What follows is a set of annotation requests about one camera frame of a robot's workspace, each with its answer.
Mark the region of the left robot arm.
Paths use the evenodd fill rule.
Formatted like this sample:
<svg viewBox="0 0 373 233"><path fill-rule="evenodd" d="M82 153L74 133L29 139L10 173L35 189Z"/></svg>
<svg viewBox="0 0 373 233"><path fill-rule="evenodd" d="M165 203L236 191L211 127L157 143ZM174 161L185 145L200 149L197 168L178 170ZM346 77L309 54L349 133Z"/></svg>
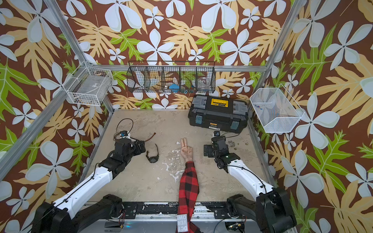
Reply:
<svg viewBox="0 0 373 233"><path fill-rule="evenodd" d="M125 216L122 199L108 194L87 208L83 206L106 184L115 179L131 159L144 153L145 142L130 138L115 141L115 148L98 163L82 183L53 203L41 204L35 213L31 233L79 233L99 219Z"/></svg>

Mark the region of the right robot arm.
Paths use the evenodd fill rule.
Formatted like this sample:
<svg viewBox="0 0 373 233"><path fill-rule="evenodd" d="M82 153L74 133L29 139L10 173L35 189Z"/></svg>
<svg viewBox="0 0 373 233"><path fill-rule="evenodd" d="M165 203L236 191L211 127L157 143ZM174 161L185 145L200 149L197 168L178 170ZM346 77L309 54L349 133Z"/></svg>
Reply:
<svg viewBox="0 0 373 233"><path fill-rule="evenodd" d="M204 145L204 156L213 158L217 167L236 178L252 195L254 201L242 194L227 199L230 217L244 216L256 221L263 233L284 233L297 225L289 196L282 188L276 188L251 171L241 158L229 151L224 136L211 139Z"/></svg>

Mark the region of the red plaid sleeve forearm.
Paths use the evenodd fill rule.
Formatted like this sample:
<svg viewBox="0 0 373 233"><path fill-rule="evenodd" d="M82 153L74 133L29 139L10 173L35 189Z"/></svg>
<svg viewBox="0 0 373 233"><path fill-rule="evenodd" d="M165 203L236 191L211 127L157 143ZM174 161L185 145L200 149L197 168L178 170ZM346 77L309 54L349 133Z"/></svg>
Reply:
<svg viewBox="0 0 373 233"><path fill-rule="evenodd" d="M186 233L201 233L201 230L191 218L199 194L199 183L194 162L186 162L184 173L180 180L178 197L178 215L186 216Z"/></svg>

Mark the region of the black wrist watch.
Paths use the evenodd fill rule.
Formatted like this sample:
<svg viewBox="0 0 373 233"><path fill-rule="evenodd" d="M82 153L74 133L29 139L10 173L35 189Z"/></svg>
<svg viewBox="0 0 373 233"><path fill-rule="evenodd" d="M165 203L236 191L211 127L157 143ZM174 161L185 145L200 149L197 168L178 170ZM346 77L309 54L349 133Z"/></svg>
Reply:
<svg viewBox="0 0 373 233"><path fill-rule="evenodd" d="M146 151L146 158L152 164L156 163L159 160L159 149L158 149L158 146L156 144L155 144L155 147L156 147L156 155L155 156L149 156L149 151Z"/></svg>

